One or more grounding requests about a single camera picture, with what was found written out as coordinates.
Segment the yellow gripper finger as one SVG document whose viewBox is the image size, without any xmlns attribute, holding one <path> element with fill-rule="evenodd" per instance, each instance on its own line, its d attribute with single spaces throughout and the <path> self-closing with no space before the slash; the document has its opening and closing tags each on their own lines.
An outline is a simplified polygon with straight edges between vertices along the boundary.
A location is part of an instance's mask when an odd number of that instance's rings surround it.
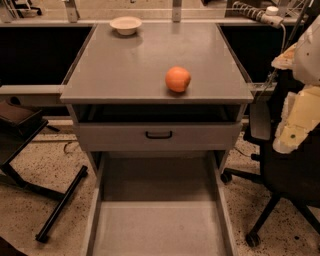
<svg viewBox="0 0 320 256">
<path fill-rule="evenodd" d="M 296 150 L 320 123 L 320 87 L 306 85 L 285 98 L 273 149 L 281 154 Z"/>
<path fill-rule="evenodd" d="M 271 62 L 271 66 L 280 70 L 291 70 L 293 68 L 293 59 L 295 55 L 296 43 L 291 45 Z"/>
</svg>

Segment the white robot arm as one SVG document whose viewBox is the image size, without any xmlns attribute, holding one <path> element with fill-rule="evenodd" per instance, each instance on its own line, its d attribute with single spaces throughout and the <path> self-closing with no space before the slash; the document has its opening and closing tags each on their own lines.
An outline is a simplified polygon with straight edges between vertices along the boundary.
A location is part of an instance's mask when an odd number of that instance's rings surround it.
<svg viewBox="0 0 320 256">
<path fill-rule="evenodd" d="M 289 154 L 320 123 L 320 15 L 271 65 L 291 70 L 294 79 L 304 84 L 298 93 L 287 94 L 275 132 L 273 149 Z"/>
</svg>

